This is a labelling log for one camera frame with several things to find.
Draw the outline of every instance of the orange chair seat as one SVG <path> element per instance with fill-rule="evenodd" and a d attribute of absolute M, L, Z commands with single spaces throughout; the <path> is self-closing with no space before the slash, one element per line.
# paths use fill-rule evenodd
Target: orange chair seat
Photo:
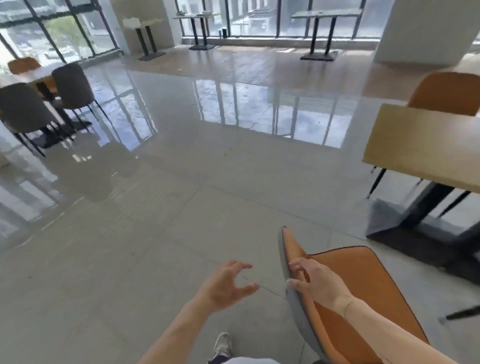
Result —
<path fill-rule="evenodd" d="M 289 262 L 305 257 L 325 264 L 343 279 L 355 297 L 428 343 L 420 324 L 395 282 L 370 248 L 352 246 L 308 255 L 286 228 L 283 228 L 283 238 Z M 309 277 L 303 273 L 294 273 L 293 276 L 309 281 Z M 311 326 L 332 363 L 382 364 L 372 348 L 344 318 L 305 295 L 300 296 Z"/>

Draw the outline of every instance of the floor-to-ceiling window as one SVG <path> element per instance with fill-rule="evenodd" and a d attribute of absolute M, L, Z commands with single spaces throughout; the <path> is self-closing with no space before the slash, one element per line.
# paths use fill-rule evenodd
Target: floor-to-ceiling window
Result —
<path fill-rule="evenodd" d="M 395 0 L 175 0 L 179 10 L 186 13 L 212 11 L 208 21 L 209 36 L 219 36 L 227 30 L 233 37 L 311 37 L 313 22 L 292 19 L 303 10 L 332 10 L 361 8 L 359 18 L 340 17 L 334 37 L 380 38 Z M 185 36 L 193 35 L 190 20 L 181 20 Z M 330 18 L 321 19 L 318 37 L 326 37 Z"/>
<path fill-rule="evenodd" d="M 0 41 L 0 72 L 18 57 L 47 65 L 117 47 L 96 0 L 0 0 Z"/>

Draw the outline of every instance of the white shoe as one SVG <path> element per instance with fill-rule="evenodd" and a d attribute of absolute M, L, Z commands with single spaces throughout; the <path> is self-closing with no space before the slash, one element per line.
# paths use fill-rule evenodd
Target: white shoe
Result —
<path fill-rule="evenodd" d="M 213 347 L 213 357 L 223 355 L 228 358 L 233 356 L 232 352 L 232 341 L 230 340 L 230 335 L 228 332 L 222 332 L 216 339 L 215 346 Z"/>

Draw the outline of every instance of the right hand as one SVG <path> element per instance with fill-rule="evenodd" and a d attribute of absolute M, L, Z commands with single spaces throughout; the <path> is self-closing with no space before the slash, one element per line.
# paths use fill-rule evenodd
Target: right hand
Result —
<path fill-rule="evenodd" d="M 345 309 L 353 301 L 353 296 L 338 274 L 313 259 L 295 259 L 289 263 L 289 266 L 292 271 L 304 271 L 310 277 L 310 283 L 288 279 L 287 284 L 290 287 L 345 317 Z"/>

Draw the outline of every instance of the chair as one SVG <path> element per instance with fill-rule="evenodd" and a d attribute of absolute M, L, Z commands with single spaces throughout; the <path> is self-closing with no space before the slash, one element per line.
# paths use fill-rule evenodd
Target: chair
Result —
<path fill-rule="evenodd" d="M 8 62 L 7 65 L 10 69 L 10 72 L 12 72 L 13 74 L 21 74 L 31 70 L 36 70 L 37 68 L 41 67 L 40 63 L 38 63 L 38 61 L 32 57 L 18 58 L 16 60 Z M 45 83 L 45 85 L 47 85 L 51 93 L 58 93 L 57 85 L 55 84 L 55 81 L 51 76 L 45 78 L 43 82 Z"/>
<path fill-rule="evenodd" d="M 291 272 L 288 263 L 311 258 L 336 272 L 355 297 L 404 330 L 428 343 L 412 310 L 394 281 L 366 246 L 350 246 L 308 255 L 286 227 L 278 234 L 280 262 L 285 279 L 309 281 L 302 272 Z M 287 287 L 287 300 L 300 334 L 320 356 L 322 363 L 382 364 L 372 348 L 340 315 Z"/>
<path fill-rule="evenodd" d="M 45 154 L 28 138 L 26 133 L 45 129 L 51 122 L 58 127 L 60 125 L 36 92 L 24 83 L 2 87 L 0 88 L 0 110 L 5 127 L 31 151 L 25 140 L 20 136 L 22 134 L 45 157 Z M 55 127 L 53 127 L 53 130 L 60 137 Z"/>
<path fill-rule="evenodd" d="M 102 113 L 107 120 L 110 121 L 107 114 L 95 99 L 93 90 L 79 64 L 69 63 L 59 67 L 52 72 L 52 76 L 57 84 L 58 94 L 60 96 L 60 100 L 57 99 L 54 101 L 56 107 L 72 110 L 80 124 L 87 129 L 87 126 L 82 119 L 80 119 L 80 116 L 76 113 L 75 109 L 81 111 L 81 108 L 87 106 L 93 116 L 98 120 L 90 107 L 90 104 L 95 102 L 100 110 L 102 110 Z"/>
<path fill-rule="evenodd" d="M 407 106 L 475 116 L 480 109 L 480 76 L 459 72 L 431 73 L 417 86 Z M 385 172 L 385 168 L 380 171 L 367 198 L 375 191 Z"/>

